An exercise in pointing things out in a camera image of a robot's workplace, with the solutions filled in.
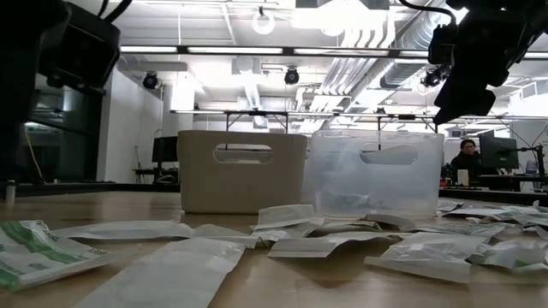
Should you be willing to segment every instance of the fluorescent light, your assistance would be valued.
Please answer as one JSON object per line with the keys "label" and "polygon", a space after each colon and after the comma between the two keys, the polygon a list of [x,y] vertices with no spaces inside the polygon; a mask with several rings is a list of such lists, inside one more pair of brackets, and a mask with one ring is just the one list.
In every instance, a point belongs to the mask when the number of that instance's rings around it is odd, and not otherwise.
{"label": "fluorescent light", "polygon": [[191,115],[224,115],[224,111],[216,110],[172,110],[172,113]]}
{"label": "fluorescent light", "polygon": [[157,52],[157,53],[177,53],[175,46],[122,46],[121,52]]}
{"label": "fluorescent light", "polygon": [[288,116],[334,116],[332,112],[288,112]]}
{"label": "fluorescent light", "polygon": [[415,57],[415,58],[428,58],[427,50],[402,50],[399,56]]}
{"label": "fluorescent light", "polygon": [[394,59],[398,64],[429,64],[428,59]]}
{"label": "fluorescent light", "polygon": [[315,56],[388,56],[387,50],[360,50],[360,49],[326,49],[326,48],[295,48],[296,55]]}
{"label": "fluorescent light", "polygon": [[281,55],[282,48],[261,48],[261,47],[188,47],[189,53],[202,54],[269,54]]}
{"label": "fluorescent light", "polygon": [[548,60],[548,52],[529,51],[523,57],[524,60]]}

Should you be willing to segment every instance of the camera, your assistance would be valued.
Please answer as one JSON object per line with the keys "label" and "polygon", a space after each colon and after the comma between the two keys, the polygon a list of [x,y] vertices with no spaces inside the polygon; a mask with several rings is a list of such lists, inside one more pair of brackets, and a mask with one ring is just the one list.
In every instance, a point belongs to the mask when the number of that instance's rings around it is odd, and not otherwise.
{"label": "camera", "polygon": [[145,79],[143,79],[143,86],[149,90],[156,90],[160,87],[161,82],[158,79],[157,72],[147,72]]}
{"label": "camera", "polygon": [[296,85],[299,83],[299,73],[297,73],[297,68],[288,68],[288,72],[285,73],[285,84],[286,85]]}

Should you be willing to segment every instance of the wooden table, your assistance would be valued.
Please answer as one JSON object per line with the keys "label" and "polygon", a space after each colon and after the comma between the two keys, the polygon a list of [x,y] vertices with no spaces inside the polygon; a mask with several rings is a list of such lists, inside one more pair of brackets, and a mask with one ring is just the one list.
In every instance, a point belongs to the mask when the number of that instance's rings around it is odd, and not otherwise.
{"label": "wooden table", "polygon": [[[0,219],[41,219],[52,229],[121,220],[179,220],[179,204],[178,194],[165,192],[101,192],[19,198],[13,210],[0,204]],[[181,221],[192,227],[214,223],[249,232],[248,226],[256,223],[257,217],[188,215]],[[548,244],[536,235],[523,235],[514,229],[497,238],[519,238]],[[132,248],[142,256],[166,242],[85,243],[110,251]],[[265,256],[267,249],[247,250],[235,270],[224,280],[210,307],[548,307],[547,272],[513,275],[506,270],[474,266],[473,282],[463,285],[363,264],[365,256],[378,256],[388,245],[389,242],[382,240],[353,243],[341,247],[326,259],[272,259]],[[71,307],[139,256],[19,293],[0,291],[0,307]]]}

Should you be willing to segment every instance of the beige plastic bin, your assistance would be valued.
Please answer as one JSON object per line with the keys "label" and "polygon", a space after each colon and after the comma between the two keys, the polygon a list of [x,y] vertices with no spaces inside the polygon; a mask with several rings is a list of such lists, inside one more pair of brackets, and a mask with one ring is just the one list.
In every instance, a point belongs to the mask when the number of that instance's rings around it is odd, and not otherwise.
{"label": "beige plastic bin", "polygon": [[[267,145],[271,151],[246,151],[247,145]],[[256,214],[270,206],[299,204],[306,149],[302,135],[181,131],[182,209]]]}

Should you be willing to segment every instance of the scattered packaging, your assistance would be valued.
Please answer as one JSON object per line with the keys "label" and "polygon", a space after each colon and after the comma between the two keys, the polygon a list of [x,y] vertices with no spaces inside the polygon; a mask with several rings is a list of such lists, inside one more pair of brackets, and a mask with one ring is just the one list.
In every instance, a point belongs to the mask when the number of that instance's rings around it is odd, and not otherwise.
{"label": "scattered packaging", "polygon": [[57,236],[90,240],[151,240],[190,238],[193,230],[184,223],[172,221],[103,222],[53,230]]}
{"label": "scattered packaging", "polygon": [[540,213],[548,213],[548,208],[545,208],[544,206],[540,206],[540,201],[538,200],[533,201],[533,208]]}
{"label": "scattered packaging", "polygon": [[540,238],[548,240],[548,231],[546,231],[544,228],[540,226],[531,226],[526,227],[522,229],[523,231],[533,231],[535,232]]}
{"label": "scattered packaging", "polygon": [[459,209],[453,210],[449,213],[443,214],[443,216],[471,216],[483,218],[486,216],[495,216],[507,213],[509,210],[504,209]]}
{"label": "scattered packaging", "polygon": [[259,220],[253,230],[293,226],[310,222],[316,218],[316,213],[311,204],[273,206],[259,210]]}
{"label": "scattered packaging", "polygon": [[464,205],[464,202],[453,202],[446,200],[438,201],[438,211],[450,212],[452,210],[460,209]]}
{"label": "scattered packaging", "polygon": [[470,236],[479,236],[488,240],[495,234],[502,232],[505,228],[512,226],[508,223],[485,223],[485,224],[470,224],[448,222],[438,225],[422,226],[413,228],[409,232],[435,232],[443,234],[463,234]]}
{"label": "scattered packaging", "polygon": [[280,239],[299,239],[307,237],[314,230],[324,225],[325,219],[316,217],[310,222],[280,228],[265,228],[254,231],[251,236],[257,236],[263,241],[278,241]]}
{"label": "scattered packaging", "polygon": [[500,242],[480,255],[472,255],[468,260],[473,264],[496,265],[509,270],[545,261],[545,252],[536,244],[525,247],[517,240]]}
{"label": "scattered packaging", "polygon": [[385,214],[367,214],[364,219],[369,222],[385,223],[400,228],[414,228],[414,221],[398,216]]}
{"label": "scattered packaging", "polygon": [[205,224],[196,229],[184,223],[170,221],[105,222],[93,225],[52,231],[56,236],[91,240],[151,240],[160,238],[206,237],[227,240],[254,248],[257,236],[244,234],[229,228]]}
{"label": "scattered packaging", "polygon": [[365,264],[415,275],[468,283],[470,264],[465,260],[485,250],[486,239],[460,234],[417,233],[392,245],[379,258]]}
{"label": "scattered packaging", "polygon": [[316,232],[337,233],[344,232],[345,229],[359,229],[360,231],[378,231],[383,232],[383,229],[376,222],[358,221],[358,220],[337,220],[325,223]]}
{"label": "scattered packaging", "polygon": [[0,222],[0,287],[12,291],[126,257],[55,236],[42,221]]}
{"label": "scattered packaging", "polygon": [[207,308],[244,250],[204,238],[169,243],[131,263],[74,308]]}
{"label": "scattered packaging", "polygon": [[466,220],[471,223],[481,223],[481,219],[478,217],[466,217]]}
{"label": "scattered packaging", "polygon": [[270,258],[326,258],[340,245],[356,240],[368,241],[377,238],[401,240],[406,234],[384,234],[380,232],[343,232],[319,238],[283,239],[271,248]]}

